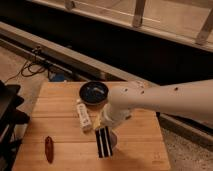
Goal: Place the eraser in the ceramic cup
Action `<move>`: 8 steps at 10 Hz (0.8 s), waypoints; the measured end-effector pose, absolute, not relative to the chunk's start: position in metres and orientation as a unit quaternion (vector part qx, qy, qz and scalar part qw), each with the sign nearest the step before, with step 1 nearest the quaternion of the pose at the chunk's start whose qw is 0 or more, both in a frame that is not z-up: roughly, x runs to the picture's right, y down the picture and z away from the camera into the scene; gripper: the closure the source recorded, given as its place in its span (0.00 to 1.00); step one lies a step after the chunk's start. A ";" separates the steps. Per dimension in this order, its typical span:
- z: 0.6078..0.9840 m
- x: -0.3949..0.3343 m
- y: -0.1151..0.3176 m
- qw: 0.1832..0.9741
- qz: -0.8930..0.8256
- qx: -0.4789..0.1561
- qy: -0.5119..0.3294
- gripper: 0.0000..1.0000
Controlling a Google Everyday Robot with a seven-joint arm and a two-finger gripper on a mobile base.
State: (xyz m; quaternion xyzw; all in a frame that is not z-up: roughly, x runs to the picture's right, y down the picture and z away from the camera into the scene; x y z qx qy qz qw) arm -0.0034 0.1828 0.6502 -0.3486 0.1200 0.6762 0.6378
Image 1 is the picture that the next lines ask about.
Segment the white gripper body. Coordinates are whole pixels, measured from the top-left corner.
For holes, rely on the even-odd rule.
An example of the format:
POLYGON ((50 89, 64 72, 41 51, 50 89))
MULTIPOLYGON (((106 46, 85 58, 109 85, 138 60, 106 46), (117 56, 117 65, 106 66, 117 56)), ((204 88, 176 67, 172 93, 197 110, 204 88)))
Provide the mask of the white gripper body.
POLYGON ((100 129, 107 126, 110 129, 114 129, 130 118, 131 113, 131 109, 119 109, 112 104, 107 103, 97 115, 93 123, 93 128, 100 129))

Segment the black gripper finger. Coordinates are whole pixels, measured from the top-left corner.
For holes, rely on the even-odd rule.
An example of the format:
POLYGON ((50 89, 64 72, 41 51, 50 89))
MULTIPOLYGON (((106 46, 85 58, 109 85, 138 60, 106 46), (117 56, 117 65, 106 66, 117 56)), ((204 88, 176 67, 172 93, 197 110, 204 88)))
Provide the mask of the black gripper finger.
POLYGON ((103 150, 102 150, 102 146, 101 146, 99 129, 95 130, 95 136, 96 136, 96 142, 97 142, 97 148, 98 148, 98 156, 99 156, 99 158, 103 158, 103 150))
POLYGON ((113 155, 113 152, 112 152, 112 146, 111 146, 109 130, 108 130, 107 126, 104 128, 104 131, 105 131, 105 147, 106 147, 104 156, 105 157, 110 157, 110 156, 113 155))

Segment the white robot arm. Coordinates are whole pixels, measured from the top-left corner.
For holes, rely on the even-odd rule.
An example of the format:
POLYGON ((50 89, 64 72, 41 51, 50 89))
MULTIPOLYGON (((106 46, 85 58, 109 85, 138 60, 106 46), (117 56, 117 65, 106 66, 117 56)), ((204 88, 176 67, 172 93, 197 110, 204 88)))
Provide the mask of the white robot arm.
POLYGON ((130 82, 113 86, 94 129, 116 128, 136 108, 213 123, 213 79, 150 88, 130 82))

